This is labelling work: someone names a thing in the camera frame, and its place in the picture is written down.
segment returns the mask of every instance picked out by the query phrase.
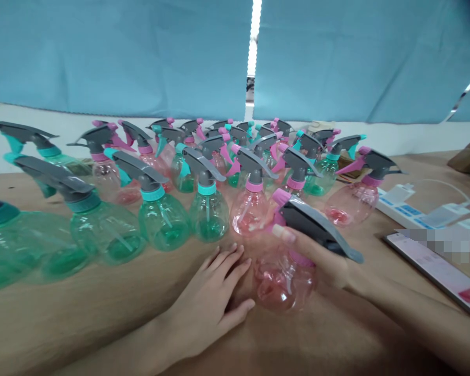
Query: white wall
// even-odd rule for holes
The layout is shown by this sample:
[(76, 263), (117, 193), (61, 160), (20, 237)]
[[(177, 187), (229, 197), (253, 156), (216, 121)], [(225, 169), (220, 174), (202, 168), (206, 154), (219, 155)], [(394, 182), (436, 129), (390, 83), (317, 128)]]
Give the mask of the white wall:
[[(253, 107), (247, 106), (245, 120), (252, 120)], [(59, 135), (53, 143), (64, 153), (73, 157), (88, 158), (87, 148), (65, 146), (74, 142), (83, 132), (92, 127), (94, 119), (116, 122), (118, 117), (78, 115), (54, 111), (36, 110), (8, 104), (0, 104), (0, 120), (25, 124), (40, 128), (46, 132)], [(132, 123), (144, 127), (156, 119), (133, 118)], [(206, 121), (209, 126), (213, 121)], [(300, 129), (307, 125), (303, 122), (290, 122)], [(341, 136), (364, 133), (367, 139), (363, 145), (374, 148), (389, 156), (401, 154), (417, 154), (431, 151), (446, 151), (463, 149), (470, 142), (470, 123), (442, 123), (394, 125), (394, 124), (365, 124), (365, 123), (336, 123), (342, 130)], [(19, 168), (10, 165), (2, 159), (2, 155), (10, 148), (4, 136), (0, 134), (0, 173), (19, 172)], [(27, 145), (24, 154), (38, 156), (34, 145)]]

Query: table surface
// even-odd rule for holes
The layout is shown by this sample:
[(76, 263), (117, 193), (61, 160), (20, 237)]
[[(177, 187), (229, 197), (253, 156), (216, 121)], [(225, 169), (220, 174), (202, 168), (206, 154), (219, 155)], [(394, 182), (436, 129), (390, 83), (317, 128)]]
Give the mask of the table surface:
[[(422, 178), (439, 179), (470, 196), (470, 176), (445, 165), (455, 154), (394, 157), (410, 175), (389, 175), (381, 188), (388, 190), (394, 184)], [(341, 186), (337, 182), (333, 191)], [(446, 202), (462, 202), (459, 194), (438, 183), (420, 182), (416, 191), (409, 203), (424, 212)], [(230, 205), (234, 191), (227, 188), (225, 193)], [(311, 204), (320, 209), (330, 195), (315, 198)], [(189, 207), (193, 195), (176, 196)], [(25, 174), (1, 174), (0, 199), (23, 210), (70, 216), (59, 195), (45, 200)], [(136, 213), (139, 205), (130, 210)], [(381, 240), (399, 227), (376, 210), (360, 226), (342, 233), (380, 274), (459, 309)], [(268, 235), (246, 239), (233, 231), (221, 245), (233, 241), (244, 244), (246, 255), (253, 259), (275, 245)], [(148, 249), (119, 267), (91, 265), (55, 284), (15, 284), (1, 290), (0, 375), (49, 373), (139, 327), (171, 305), (214, 247), (190, 239), (170, 253)], [(458, 267), (470, 275), (470, 263)], [(251, 294), (251, 272), (237, 287), (234, 303)], [(435, 371), (453, 373), (370, 303), (319, 285), (303, 312), (280, 316), (256, 307), (243, 325), (166, 374), (402, 375)]]

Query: fingernail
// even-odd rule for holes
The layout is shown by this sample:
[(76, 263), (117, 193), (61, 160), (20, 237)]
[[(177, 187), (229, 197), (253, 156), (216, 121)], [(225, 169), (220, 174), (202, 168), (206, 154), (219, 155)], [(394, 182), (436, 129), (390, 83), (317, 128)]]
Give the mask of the fingernail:
[(282, 239), (284, 243), (293, 244), (296, 241), (296, 235), (289, 230), (285, 229), (281, 225), (273, 225), (272, 233), (276, 237)]

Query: phone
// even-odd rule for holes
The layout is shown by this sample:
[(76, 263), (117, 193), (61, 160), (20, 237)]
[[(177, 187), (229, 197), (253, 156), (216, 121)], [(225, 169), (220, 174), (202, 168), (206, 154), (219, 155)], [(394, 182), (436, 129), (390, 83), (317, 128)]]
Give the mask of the phone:
[(438, 253), (399, 232), (383, 240), (470, 314), (470, 277)]

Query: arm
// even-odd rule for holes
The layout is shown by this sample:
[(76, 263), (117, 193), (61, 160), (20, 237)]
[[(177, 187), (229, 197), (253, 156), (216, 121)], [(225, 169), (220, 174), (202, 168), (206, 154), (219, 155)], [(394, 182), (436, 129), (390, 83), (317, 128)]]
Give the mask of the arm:
[(328, 284), (368, 300), (441, 360), (470, 375), (470, 317), (326, 250), (299, 231), (275, 225), (273, 233), (311, 259)]
[(243, 252), (236, 244), (221, 253), (216, 248), (169, 310), (55, 375), (151, 376), (200, 354), (242, 323), (254, 307), (254, 300), (248, 299), (225, 313), (237, 282), (251, 265), (248, 258), (230, 272)]

